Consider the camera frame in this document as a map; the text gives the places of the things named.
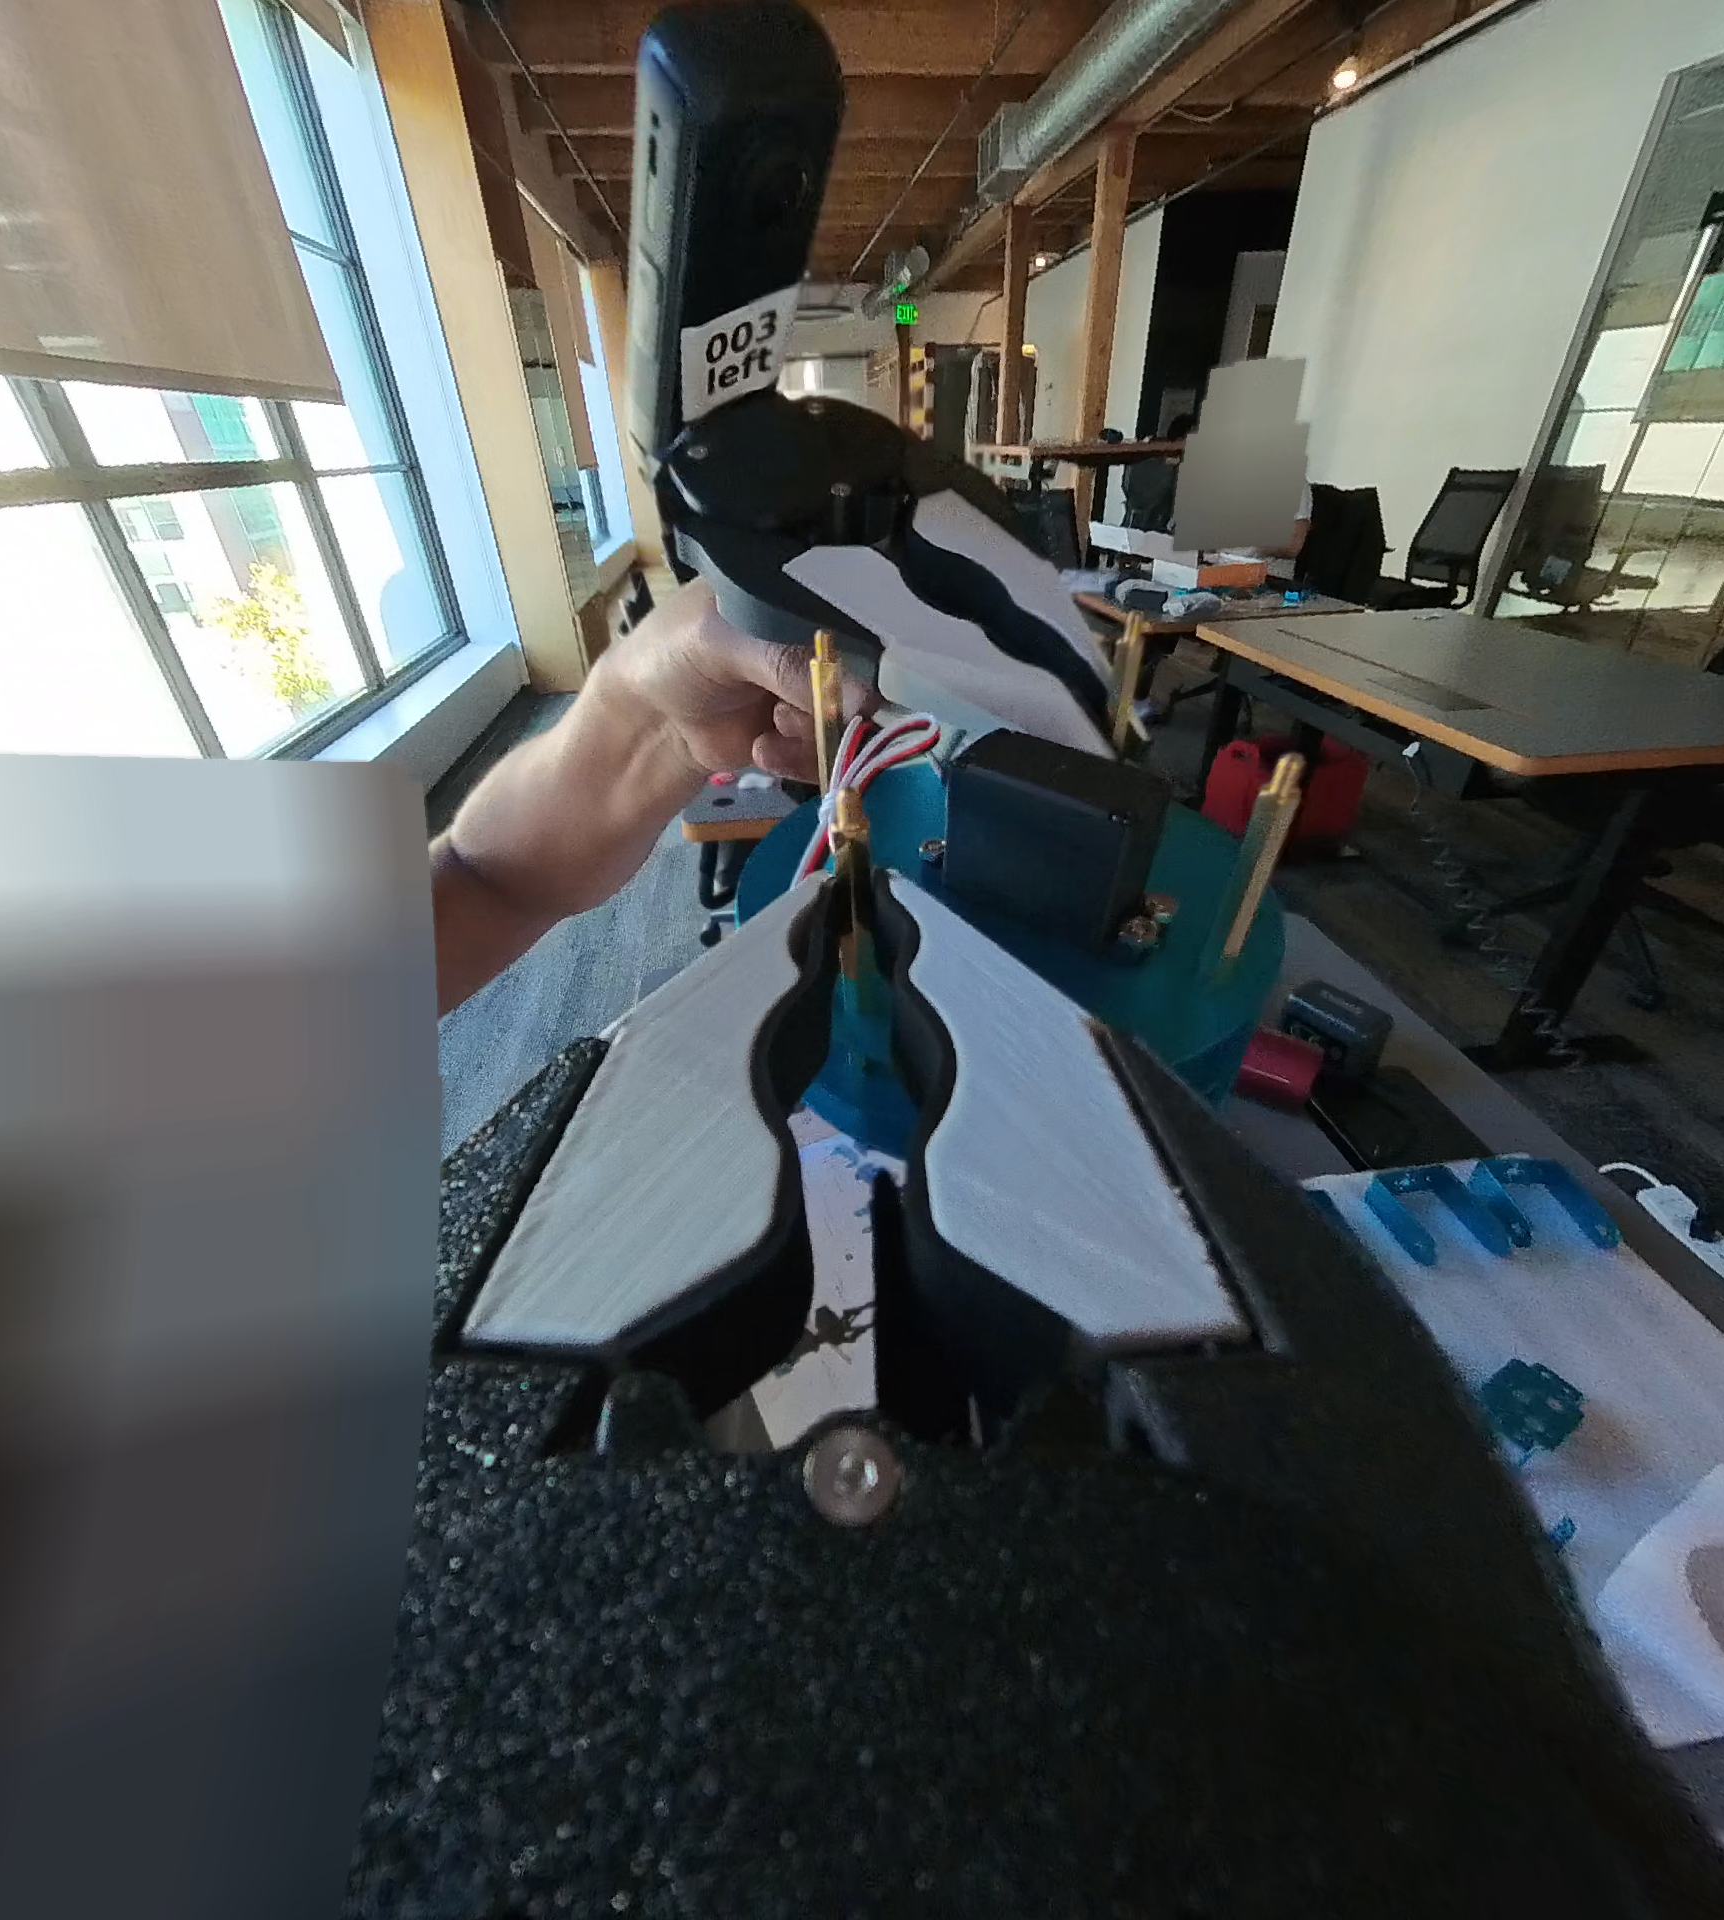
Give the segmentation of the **person's left forearm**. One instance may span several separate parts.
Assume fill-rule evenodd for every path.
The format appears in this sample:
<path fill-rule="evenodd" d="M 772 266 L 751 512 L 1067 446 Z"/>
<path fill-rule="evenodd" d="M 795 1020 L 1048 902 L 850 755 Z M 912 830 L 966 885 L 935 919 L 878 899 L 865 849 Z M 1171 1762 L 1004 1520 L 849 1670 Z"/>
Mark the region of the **person's left forearm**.
<path fill-rule="evenodd" d="M 613 899 L 707 777 L 619 660 L 598 664 L 558 721 L 497 761 L 430 842 L 438 1014 Z"/>

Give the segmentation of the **red cylindrical case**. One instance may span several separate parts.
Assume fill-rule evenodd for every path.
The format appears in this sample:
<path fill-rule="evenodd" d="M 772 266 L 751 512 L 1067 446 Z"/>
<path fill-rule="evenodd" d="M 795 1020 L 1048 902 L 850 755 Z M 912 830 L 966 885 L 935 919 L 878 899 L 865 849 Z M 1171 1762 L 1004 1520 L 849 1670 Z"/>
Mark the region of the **red cylindrical case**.
<path fill-rule="evenodd" d="M 1274 1025 L 1257 1025 L 1235 1073 L 1235 1094 L 1285 1111 L 1308 1107 L 1324 1069 L 1327 1048 Z"/>

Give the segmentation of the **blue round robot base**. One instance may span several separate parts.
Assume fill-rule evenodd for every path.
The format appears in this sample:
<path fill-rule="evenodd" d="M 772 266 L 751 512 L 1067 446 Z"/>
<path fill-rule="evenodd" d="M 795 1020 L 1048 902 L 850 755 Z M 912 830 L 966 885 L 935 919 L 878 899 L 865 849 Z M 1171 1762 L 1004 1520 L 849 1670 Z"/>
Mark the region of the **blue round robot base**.
<path fill-rule="evenodd" d="M 1237 1067 L 1285 956 L 1283 905 L 1265 893 L 1240 951 L 1228 961 L 1222 957 L 1226 898 L 1244 890 L 1239 866 L 1240 848 L 1231 831 L 1195 808 L 1171 804 L 1152 898 L 1171 903 L 1172 915 L 1160 948 L 1136 966 L 1033 940 L 1013 944 L 1008 931 L 959 915 L 1091 1015 L 1144 1043 L 1204 1100 L 1221 1104 L 1235 1092 Z"/>

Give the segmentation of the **black flat panel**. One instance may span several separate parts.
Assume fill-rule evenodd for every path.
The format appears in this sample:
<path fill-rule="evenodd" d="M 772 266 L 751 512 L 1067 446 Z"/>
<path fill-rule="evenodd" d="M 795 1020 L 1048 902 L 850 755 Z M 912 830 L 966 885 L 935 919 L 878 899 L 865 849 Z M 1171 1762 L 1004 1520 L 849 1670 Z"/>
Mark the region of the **black flat panel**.
<path fill-rule="evenodd" d="M 1307 1115 L 1359 1171 L 1488 1158 L 1497 1152 L 1406 1067 L 1322 1071 Z"/>

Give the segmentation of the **wood-edged office desk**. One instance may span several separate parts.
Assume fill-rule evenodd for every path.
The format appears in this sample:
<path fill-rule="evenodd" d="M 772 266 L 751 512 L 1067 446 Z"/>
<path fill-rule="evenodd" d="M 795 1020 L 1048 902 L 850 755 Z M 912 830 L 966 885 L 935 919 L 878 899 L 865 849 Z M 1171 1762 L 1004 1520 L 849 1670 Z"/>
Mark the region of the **wood-edged office desk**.
<path fill-rule="evenodd" d="M 717 773 L 682 805 L 682 839 L 699 848 L 701 946 L 714 948 L 735 919 L 753 849 L 801 804 L 784 779 L 758 770 Z"/>
<path fill-rule="evenodd" d="M 1563 1022 L 1635 905 L 1666 825 L 1724 786 L 1724 676 L 1452 610 L 1273 610 L 1203 620 L 1216 652 L 1210 765 L 1240 695 L 1287 714 L 1301 745 L 1339 738 L 1393 764 L 1411 745 L 1459 798 L 1479 775 L 1606 782 L 1609 810 L 1498 1037 L 1491 1073 L 1570 1057 Z"/>

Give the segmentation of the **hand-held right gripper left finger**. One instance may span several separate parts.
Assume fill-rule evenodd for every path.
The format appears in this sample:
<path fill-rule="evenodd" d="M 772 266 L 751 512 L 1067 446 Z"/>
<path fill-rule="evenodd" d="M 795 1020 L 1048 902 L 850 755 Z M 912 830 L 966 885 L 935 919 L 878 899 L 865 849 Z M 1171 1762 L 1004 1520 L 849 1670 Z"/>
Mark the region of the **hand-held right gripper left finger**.
<path fill-rule="evenodd" d="M 836 887 L 813 876 L 614 1029 L 462 1342 L 630 1354 L 753 1285 L 803 1211 L 789 1119 L 825 1067 Z"/>

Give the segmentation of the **portable power station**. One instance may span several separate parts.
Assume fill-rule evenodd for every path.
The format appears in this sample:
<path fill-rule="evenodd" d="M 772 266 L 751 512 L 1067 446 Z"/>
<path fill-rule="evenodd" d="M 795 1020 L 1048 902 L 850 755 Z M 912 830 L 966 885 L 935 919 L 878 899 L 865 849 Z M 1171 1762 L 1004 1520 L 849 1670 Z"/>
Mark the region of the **portable power station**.
<path fill-rule="evenodd" d="M 1394 1036 L 1387 1007 L 1324 978 L 1288 989 L 1279 1023 L 1288 1037 L 1315 1046 L 1324 1069 L 1340 1082 L 1375 1076 Z"/>

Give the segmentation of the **large blue U bracket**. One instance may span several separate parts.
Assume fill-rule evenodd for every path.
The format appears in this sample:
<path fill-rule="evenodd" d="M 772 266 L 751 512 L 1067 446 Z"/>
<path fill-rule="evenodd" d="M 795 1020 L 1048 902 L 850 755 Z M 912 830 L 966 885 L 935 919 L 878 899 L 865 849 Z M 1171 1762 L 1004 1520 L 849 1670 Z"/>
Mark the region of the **large blue U bracket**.
<path fill-rule="evenodd" d="M 1532 1225 L 1515 1194 L 1538 1175 L 1540 1160 L 1534 1155 L 1488 1155 L 1471 1164 L 1469 1191 L 1488 1210 L 1510 1248 L 1532 1245 Z"/>
<path fill-rule="evenodd" d="M 1566 1211 L 1576 1231 L 1597 1248 L 1615 1249 L 1622 1244 L 1621 1225 L 1613 1211 L 1566 1164 L 1554 1158 L 1524 1158 L 1522 1184 L 1546 1189 L 1553 1201 Z"/>
<path fill-rule="evenodd" d="M 1403 1254 L 1424 1267 L 1440 1261 L 1440 1244 L 1426 1224 L 1424 1208 L 1434 1208 L 1479 1244 L 1485 1242 L 1485 1227 L 1475 1224 L 1475 1191 L 1450 1164 L 1378 1170 L 1363 1189 L 1363 1206 L 1403 1248 Z"/>

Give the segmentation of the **grey desk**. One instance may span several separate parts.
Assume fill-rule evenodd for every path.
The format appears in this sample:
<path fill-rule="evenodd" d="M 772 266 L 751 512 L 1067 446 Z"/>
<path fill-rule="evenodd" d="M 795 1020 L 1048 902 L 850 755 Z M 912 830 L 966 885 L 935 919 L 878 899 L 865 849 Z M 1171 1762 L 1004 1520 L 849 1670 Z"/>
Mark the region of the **grey desk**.
<path fill-rule="evenodd" d="M 1299 915 L 1287 919 L 1288 987 L 1308 979 L 1327 979 L 1343 989 L 1387 1007 L 1394 1015 L 1387 1067 L 1406 1067 L 1434 1092 L 1455 1115 L 1463 1117 L 1494 1153 L 1553 1158 L 1566 1164 L 1575 1178 L 1593 1189 L 1597 1201 L 1619 1221 L 1622 1242 L 1697 1308 L 1717 1331 L 1724 1333 L 1724 1284 L 1699 1277 L 1697 1261 L 1652 1221 L 1635 1198 L 1621 1194 L 1546 1122 L 1522 1106 L 1497 1080 L 1486 1076 L 1455 1043 L 1404 1005 L 1389 987 L 1350 959 L 1335 941 Z M 1235 1102 L 1228 1115 L 1244 1139 L 1261 1145 L 1273 1164 L 1294 1179 L 1365 1173 L 1352 1170 L 1343 1153 L 1303 1115 L 1270 1113 L 1261 1106 Z M 1695 1812 L 1724 1841 L 1724 1739 L 1688 1745 L 1657 1745 L 1690 1794 Z"/>

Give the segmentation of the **black servo motor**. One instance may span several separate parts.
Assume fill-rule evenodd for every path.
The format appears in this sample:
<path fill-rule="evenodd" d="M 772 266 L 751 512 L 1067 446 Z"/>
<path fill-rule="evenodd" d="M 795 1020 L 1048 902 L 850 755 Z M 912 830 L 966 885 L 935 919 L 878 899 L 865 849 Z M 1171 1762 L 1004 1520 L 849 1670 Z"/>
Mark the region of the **black servo motor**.
<path fill-rule="evenodd" d="M 1029 731 L 984 731 L 942 755 L 930 714 L 835 730 L 828 795 L 801 864 L 831 864 L 849 810 L 875 864 L 1013 946 L 1138 966 L 1176 908 L 1152 895 L 1172 792 L 1144 768 Z"/>

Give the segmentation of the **white instruction booklet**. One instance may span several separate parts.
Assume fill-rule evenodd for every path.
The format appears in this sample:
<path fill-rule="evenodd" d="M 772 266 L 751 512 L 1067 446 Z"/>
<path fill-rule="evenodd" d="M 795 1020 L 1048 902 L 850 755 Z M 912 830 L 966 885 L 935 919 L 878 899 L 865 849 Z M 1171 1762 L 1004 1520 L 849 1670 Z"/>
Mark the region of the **white instruction booklet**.
<path fill-rule="evenodd" d="M 875 1414 L 877 1277 L 875 1195 L 881 1178 L 903 1186 L 907 1164 L 878 1152 L 822 1115 L 790 1115 L 809 1227 L 813 1290 L 789 1352 L 749 1391 L 738 1450 L 771 1453 L 814 1427 Z"/>

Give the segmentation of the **silver ceiling duct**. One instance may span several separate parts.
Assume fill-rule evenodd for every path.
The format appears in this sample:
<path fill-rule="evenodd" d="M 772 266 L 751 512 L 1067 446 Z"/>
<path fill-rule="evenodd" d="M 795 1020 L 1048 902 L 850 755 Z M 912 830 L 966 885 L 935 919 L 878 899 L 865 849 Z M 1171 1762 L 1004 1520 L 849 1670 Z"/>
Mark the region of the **silver ceiling duct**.
<path fill-rule="evenodd" d="M 1198 43 L 1237 1 L 1116 1 L 1042 83 L 1003 103 L 976 141 L 976 204 L 1007 204 L 1044 165 L 1123 107 L 1141 83 Z"/>

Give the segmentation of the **person's left hand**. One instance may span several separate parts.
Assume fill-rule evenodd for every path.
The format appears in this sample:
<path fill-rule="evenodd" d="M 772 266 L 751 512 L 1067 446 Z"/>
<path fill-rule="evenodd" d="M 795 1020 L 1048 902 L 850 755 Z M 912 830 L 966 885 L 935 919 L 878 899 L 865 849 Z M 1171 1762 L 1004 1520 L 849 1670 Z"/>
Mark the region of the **person's left hand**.
<path fill-rule="evenodd" d="M 810 665 L 810 648 L 746 634 L 697 577 L 611 648 L 591 687 L 642 790 L 679 811 L 717 773 L 821 782 Z"/>

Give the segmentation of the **glass partition wall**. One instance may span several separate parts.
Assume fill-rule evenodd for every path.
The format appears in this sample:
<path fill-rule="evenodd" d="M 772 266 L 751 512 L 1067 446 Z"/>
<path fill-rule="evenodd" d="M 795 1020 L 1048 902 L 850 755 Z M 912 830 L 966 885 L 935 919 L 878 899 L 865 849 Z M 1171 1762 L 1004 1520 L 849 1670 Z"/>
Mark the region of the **glass partition wall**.
<path fill-rule="evenodd" d="M 1724 652 L 1724 55 L 1672 73 L 1497 564 L 1491 614 Z"/>

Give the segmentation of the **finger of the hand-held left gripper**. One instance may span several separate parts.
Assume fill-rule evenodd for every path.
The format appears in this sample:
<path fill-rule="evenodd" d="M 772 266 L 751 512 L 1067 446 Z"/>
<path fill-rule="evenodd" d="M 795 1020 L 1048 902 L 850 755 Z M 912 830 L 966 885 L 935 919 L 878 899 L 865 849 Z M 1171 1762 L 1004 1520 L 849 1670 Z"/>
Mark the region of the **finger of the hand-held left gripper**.
<path fill-rule="evenodd" d="M 1056 566 L 962 491 L 914 498 L 907 583 L 1003 658 L 1046 671 L 1081 707 L 1109 706 L 1109 662 Z"/>
<path fill-rule="evenodd" d="M 1113 755 L 1105 725 L 1055 671 L 1018 660 L 974 621 L 941 611 L 875 545 L 810 545 L 783 573 L 849 615 L 881 653 L 877 687 L 972 735 L 1011 730 L 1091 755 Z"/>

